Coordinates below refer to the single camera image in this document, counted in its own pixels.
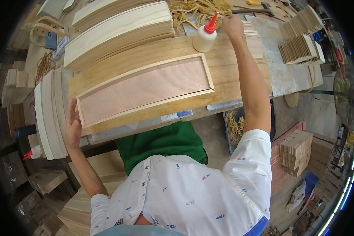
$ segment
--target white glue bottle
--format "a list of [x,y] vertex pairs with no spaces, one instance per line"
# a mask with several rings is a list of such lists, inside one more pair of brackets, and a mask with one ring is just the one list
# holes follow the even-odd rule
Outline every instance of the white glue bottle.
[[193,40],[193,47],[201,52],[207,52],[212,48],[216,38],[215,21],[218,16],[218,12],[215,13],[214,17],[210,23],[199,27],[198,33],[195,35]]

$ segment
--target hand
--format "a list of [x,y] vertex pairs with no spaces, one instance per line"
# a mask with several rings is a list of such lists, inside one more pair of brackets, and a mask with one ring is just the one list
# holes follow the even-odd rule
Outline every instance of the hand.
[[244,23],[239,17],[234,15],[224,17],[222,27],[230,40],[243,38]]
[[67,111],[66,149],[68,152],[73,149],[80,148],[81,121],[79,111],[75,111],[76,103],[76,97],[71,98]]

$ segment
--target white shirt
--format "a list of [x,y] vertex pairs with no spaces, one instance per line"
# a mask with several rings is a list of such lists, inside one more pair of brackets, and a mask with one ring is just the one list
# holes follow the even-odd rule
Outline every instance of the white shirt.
[[222,171],[185,155],[151,156],[134,167],[110,197],[90,203],[90,235],[140,213],[185,235],[260,235],[270,219],[271,143],[263,130],[240,140]]

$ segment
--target person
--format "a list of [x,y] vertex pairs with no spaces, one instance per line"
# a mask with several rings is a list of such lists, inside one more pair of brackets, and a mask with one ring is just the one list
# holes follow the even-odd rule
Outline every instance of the person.
[[190,122],[116,140],[128,178],[109,196],[81,149],[76,98],[68,108],[66,148],[91,196],[91,235],[260,235],[270,219],[271,110],[238,17],[223,19],[236,54],[244,135],[222,170],[206,167]]

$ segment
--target yellow tool handle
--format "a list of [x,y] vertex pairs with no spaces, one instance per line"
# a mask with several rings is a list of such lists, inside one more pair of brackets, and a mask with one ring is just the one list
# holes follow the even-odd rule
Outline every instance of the yellow tool handle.
[[261,5],[260,2],[253,1],[253,0],[246,0],[246,3],[247,3],[248,5],[256,5],[256,6]]

